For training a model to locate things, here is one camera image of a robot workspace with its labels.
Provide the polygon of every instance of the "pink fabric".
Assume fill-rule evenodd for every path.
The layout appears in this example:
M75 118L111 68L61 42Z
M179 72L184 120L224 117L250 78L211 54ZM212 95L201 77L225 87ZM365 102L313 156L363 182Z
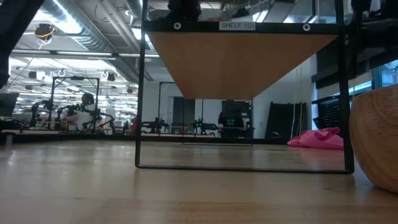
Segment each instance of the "pink fabric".
M304 131L300 137L294 137L287 144L292 147L344 149L343 138L337 135L339 132L340 128L325 128L318 131Z

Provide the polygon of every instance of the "wooden table surface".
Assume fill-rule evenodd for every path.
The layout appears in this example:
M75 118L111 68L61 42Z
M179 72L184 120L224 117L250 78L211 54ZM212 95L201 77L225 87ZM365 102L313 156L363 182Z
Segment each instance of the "wooden table surface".
M136 169L134 143L128 141L14 149L0 152L1 224L398 219L398 195L374 187L359 169L354 175Z

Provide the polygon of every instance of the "pink cloth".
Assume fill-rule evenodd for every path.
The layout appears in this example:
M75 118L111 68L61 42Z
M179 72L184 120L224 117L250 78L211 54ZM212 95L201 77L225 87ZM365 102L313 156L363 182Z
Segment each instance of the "pink cloth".
M300 137L294 137L287 144L293 147L314 149L344 149L343 138L337 134L340 128L325 128L318 131L304 131Z

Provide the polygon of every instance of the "shelf label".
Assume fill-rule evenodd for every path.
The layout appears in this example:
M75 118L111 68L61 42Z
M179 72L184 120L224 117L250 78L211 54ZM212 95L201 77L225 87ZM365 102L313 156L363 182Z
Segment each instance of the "shelf label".
M256 30L255 22L220 22L220 30Z

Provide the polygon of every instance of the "wooden bowl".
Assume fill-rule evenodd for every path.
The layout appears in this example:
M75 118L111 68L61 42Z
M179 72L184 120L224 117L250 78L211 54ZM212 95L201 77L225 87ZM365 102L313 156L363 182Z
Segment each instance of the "wooden bowl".
M398 193L398 85L354 99L349 135L359 165L370 181Z

